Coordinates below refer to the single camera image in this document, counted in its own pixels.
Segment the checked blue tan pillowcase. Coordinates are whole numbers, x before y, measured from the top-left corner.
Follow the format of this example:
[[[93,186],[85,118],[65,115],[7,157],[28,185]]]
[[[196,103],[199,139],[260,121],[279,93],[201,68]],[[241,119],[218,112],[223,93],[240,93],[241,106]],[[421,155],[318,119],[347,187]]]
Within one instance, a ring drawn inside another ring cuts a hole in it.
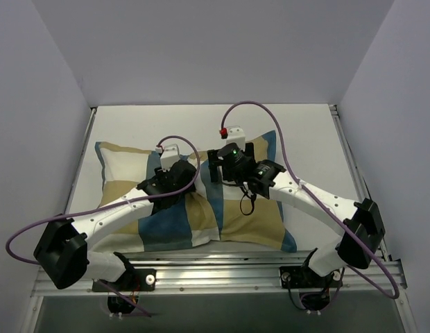
[[[160,167],[155,151],[96,142],[101,163],[103,195],[107,205],[127,194]],[[297,250],[295,239],[284,227],[282,204],[258,197],[255,206],[242,199],[238,188],[212,183],[207,152],[199,154],[201,166],[196,191],[178,204],[152,216],[130,222],[99,241],[99,252],[156,252],[186,250],[211,241],[237,241],[269,246],[286,253]],[[253,209],[248,216],[242,211]]]

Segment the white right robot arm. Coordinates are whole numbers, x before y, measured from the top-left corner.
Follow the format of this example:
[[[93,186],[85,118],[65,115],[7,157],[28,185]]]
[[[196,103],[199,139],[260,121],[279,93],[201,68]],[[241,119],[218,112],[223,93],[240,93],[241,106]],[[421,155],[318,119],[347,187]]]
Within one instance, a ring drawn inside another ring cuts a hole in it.
[[[385,229],[378,205],[341,198],[301,180],[271,160],[256,161],[253,145],[241,150],[230,143],[208,151],[212,182],[233,182],[258,197],[290,205],[323,222],[336,234],[333,242],[313,250],[301,269],[309,286],[319,285],[327,275],[345,266],[367,269],[384,238]]]

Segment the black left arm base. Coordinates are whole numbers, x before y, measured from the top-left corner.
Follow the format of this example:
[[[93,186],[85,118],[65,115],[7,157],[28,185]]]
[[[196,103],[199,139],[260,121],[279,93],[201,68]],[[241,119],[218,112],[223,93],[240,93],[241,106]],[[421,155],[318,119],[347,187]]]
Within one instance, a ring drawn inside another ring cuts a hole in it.
[[[157,271],[153,268],[136,268],[131,273],[124,273],[116,282],[108,282],[99,280],[93,282],[93,292],[105,292],[109,286],[116,291],[131,292],[131,291],[154,291],[156,284]]]

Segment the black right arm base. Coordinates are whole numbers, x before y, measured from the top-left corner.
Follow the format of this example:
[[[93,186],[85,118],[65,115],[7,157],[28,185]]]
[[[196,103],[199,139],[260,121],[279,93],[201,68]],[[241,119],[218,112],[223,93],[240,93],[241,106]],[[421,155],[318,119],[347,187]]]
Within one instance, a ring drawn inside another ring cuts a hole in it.
[[[285,289],[328,289],[339,286],[341,274],[333,271],[320,277],[304,266],[281,266],[279,268],[281,285]]]

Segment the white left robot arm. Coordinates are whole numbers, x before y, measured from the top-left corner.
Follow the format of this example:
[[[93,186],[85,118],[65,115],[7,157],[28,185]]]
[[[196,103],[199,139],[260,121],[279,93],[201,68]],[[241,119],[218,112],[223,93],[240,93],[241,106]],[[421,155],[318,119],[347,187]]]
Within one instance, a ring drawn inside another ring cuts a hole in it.
[[[152,178],[136,185],[122,197],[84,216],[57,217],[47,226],[34,257],[57,289],[81,279],[101,280],[117,291],[138,283],[137,272],[121,253],[100,253],[93,247],[133,221],[150,217],[179,203],[194,191],[194,165],[178,160],[168,171],[156,169]]]

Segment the aluminium table frame rail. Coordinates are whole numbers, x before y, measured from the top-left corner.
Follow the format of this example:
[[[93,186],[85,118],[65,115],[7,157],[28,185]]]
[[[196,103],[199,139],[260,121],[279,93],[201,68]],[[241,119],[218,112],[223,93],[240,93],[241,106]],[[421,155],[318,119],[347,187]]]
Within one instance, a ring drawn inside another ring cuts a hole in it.
[[[95,107],[87,125],[68,210],[83,210],[98,201],[100,179],[99,165],[93,156],[95,142],[148,143],[149,138],[139,132],[140,125],[155,112],[180,116],[183,110],[181,105]],[[345,173],[343,191],[359,198],[368,195],[334,108],[287,104],[277,105],[276,110],[312,124],[323,123],[324,134]],[[290,272],[306,256],[304,250],[283,253],[252,244],[213,242],[183,251],[130,253],[127,258],[139,275],[142,293],[222,294],[281,292],[288,285]]]

